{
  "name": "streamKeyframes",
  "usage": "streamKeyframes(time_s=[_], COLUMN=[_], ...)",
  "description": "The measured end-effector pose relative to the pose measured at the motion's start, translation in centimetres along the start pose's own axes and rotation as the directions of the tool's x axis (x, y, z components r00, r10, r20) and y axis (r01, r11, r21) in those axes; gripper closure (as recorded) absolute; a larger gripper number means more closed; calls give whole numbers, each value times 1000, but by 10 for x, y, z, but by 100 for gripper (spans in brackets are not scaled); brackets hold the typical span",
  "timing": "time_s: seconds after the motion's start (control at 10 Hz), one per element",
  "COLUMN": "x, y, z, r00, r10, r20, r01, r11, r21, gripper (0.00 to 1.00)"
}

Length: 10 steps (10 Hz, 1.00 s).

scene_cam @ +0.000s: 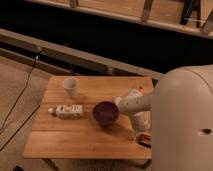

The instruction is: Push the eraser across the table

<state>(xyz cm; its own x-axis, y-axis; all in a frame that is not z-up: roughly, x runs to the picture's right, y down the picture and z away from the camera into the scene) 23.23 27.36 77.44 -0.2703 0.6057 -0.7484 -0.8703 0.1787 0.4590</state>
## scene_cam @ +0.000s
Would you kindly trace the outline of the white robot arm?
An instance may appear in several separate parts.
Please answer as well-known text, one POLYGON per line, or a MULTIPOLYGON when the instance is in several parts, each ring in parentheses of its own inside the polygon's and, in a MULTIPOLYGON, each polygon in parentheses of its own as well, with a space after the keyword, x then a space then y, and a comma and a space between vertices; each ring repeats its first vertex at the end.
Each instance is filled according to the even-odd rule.
POLYGON ((131 89, 124 97, 116 97, 114 103, 121 114, 126 115, 133 130, 139 134, 150 129, 152 93, 145 95, 142 89, 131 89))

